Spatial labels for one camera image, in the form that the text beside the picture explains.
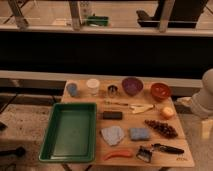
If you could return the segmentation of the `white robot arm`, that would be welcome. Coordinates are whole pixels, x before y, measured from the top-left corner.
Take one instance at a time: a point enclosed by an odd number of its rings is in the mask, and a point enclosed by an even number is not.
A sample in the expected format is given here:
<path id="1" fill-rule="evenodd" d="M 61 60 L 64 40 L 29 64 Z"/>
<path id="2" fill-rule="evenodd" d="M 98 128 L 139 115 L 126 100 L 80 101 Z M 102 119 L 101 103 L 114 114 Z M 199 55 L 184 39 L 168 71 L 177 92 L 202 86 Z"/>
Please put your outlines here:
<path id="1" fill-rule="evenodd" d="M 192 96 L 190 108 L 202 120 L 202 138 L 208 139 L 213 129 L 213 68 L 204 73 L 202 85 L 200 91 Z"/>

